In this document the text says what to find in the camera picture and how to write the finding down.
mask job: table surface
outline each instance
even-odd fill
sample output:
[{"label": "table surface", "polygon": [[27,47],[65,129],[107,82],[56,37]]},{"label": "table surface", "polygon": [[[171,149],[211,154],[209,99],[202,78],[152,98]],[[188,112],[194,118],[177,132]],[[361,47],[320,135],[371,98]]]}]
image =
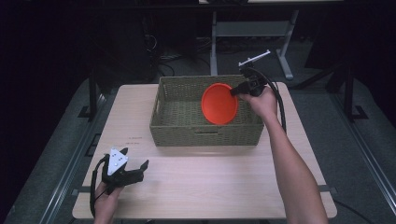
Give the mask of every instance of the table surface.
[{"label": "table surface", "polygon": [[[319,185],[326,185],[289,91],[278,83],[288,136]],[[149,121],[158,84],[119,89],[82,186],[112,147],[128,147],[125,170],[149,166],[143,182],[125,187],[115,217],[132,219],[285,218],[267,130],[253,147],[156,147]],[[101,176],[98,172],[98,183]],[[328,217],[337,210],[330,192],[321,192]],[[73,216],[92,218],[90,194],[78,195]]]}]

